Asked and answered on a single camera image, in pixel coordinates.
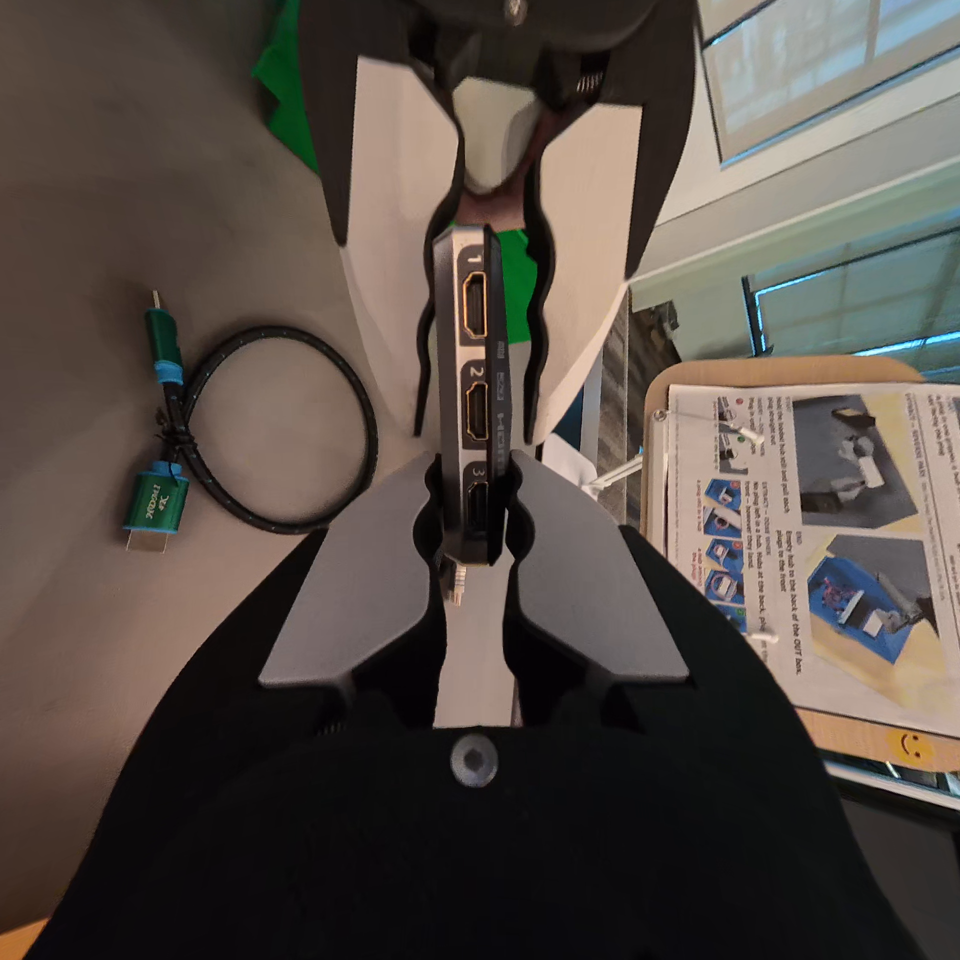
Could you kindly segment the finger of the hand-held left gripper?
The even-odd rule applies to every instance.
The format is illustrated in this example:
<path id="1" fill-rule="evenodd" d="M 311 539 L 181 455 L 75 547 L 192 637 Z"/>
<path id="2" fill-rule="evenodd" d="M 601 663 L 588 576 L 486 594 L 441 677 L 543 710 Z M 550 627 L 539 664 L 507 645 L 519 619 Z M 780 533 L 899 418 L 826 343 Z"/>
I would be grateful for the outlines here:
<path id="1" fill-rule="evenodd" d="M 429 299 L 426 235 L 450 193 L 459 146 L 454 120 L 414 69 L 358 59 L 342 266 L 373 380 L 408 433 Z"/>
<path id="2" fill-rule="evenodd" d="M 535 366 L 528 445 L 558 426 L 606 342 L 627 288 L 627 253 L 644 109 L 597 103 L 543 149 L 528 235 L 545 230 L 545 282 L 534 317 L 545 359 Z"/>

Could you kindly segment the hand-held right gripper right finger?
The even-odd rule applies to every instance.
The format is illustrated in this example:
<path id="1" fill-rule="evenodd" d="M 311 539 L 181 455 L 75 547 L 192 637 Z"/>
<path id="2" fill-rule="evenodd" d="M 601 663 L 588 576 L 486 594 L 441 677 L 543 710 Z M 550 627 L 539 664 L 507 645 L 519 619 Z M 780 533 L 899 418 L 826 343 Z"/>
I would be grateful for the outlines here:
<path id="1" fill-rule="evenodd" d="M 679 684 L 690 671 L 618 524 L 520 450 L 507 546 L 524 626 L 614 682 Z"/>

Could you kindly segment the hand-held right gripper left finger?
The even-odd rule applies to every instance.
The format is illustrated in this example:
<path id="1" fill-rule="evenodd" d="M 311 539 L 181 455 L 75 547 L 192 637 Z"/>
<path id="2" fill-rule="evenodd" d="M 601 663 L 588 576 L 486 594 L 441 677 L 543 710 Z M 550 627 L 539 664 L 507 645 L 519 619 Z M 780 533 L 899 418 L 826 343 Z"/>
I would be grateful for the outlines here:
<path id="1" fill-rule="evenodd" d="M 347 690 L 430 610 L 438 513 L 423 453 L 330 524 L 259 674 L 266 689 Z"/>

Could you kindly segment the green plastic bin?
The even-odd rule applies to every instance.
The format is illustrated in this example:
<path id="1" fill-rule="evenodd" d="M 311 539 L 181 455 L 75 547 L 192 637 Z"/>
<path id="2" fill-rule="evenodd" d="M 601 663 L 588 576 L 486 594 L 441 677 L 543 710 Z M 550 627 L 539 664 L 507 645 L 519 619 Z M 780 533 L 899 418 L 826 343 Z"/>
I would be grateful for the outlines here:
<path id="1" fill-rule="evenodd" d="M 267 111 L 270 132 L 315 174 L 319 172 L 306 117 L 299 62 L 299 1 L 274 2 L 275 16 L 266 46 L 251 75 L 272 98 Z M 526 310 L 534 292 L 537 266 L 528 254 L 522 229 L 498 233 L 509 308 Z"/>

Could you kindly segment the grey metal port hub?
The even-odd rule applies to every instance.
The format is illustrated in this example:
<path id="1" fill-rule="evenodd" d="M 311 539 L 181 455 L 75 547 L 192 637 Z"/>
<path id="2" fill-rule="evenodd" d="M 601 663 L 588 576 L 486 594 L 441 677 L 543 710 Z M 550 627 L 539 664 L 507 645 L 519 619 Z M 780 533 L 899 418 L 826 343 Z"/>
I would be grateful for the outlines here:
<path id="1" fill-rule="evenodd" d="M 511 376 L 498 236 L 451 225 L 433 244 L 443 547 L 466 567 L 502 551 Z"/>

